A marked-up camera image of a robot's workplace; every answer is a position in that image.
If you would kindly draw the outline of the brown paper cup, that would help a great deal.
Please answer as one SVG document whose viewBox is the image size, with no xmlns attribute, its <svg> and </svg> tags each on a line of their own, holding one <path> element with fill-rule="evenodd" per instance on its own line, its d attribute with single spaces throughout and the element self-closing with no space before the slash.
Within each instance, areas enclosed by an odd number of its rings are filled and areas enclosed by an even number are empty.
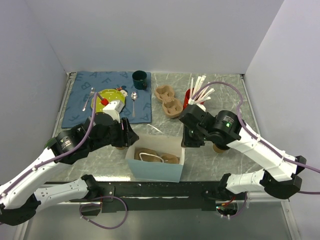
<svg viewBox="0 0 320 240">
<path fill-rule="evenodd" d="M 220 147 L 216 144 L 213 144 L 212 148 L 217 154 L 222 154 L 230 149 L 229 147 Z"/>
</svg>

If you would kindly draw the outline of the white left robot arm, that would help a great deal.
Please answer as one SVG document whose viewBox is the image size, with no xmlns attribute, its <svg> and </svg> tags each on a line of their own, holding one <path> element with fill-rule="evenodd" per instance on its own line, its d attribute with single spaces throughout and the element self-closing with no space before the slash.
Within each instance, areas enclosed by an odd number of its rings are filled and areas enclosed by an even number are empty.
<svg viewBox="0 0 320 240">
<path fill-rule="evenodd" d="M 113 119 L 96 113 L 84 123 L 51 138 L 40 156 L 25 170 L 0 187 L 0 222 L 10 226 L 30 220 L 39 211 L 70 200 L 94 201 L 98 182 L 91 174 L 54 187 L 43 187 L 53 175 L 105 146 L 128 148 L 139 136 L 125 117 Z"/>
</svg>

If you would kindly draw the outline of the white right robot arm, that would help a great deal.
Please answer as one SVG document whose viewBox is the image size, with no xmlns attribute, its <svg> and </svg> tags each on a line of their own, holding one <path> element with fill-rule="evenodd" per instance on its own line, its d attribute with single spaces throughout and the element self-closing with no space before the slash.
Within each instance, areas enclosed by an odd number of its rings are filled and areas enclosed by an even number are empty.
<svg viewBox="0 0 320 240">
<path fill-rule="evenodd" d="M 217 153 L 234 149 L 261 166 L 250 173 L 225 173 L 210 191 L 213 198 L 228 200 L 245 192 L 265 192 L 286 200 L 301 190 L 298 175 L 306 159 L 275 148 L 235 113 L 222 110 L 213 116 L 197 105 L 188 105 L 178 119 L 184 125 L 182 147 L 199 148 L 210 141 Z"/>
</svg>

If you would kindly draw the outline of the light blue paper bag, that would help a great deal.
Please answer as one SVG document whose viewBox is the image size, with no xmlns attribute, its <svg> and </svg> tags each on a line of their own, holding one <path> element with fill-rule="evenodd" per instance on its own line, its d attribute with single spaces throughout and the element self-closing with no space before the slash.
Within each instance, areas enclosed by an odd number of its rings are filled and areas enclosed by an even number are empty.
<svg viewBox="0 0 320 240">
<path fill-rule="evenodd" d="M 172 182 L 181 180 L 185 163 L 182 137 L 158 131 L 136 130 L 139 139 L 125 155 L 129 169 L 137 180 Z"/>
</svg>

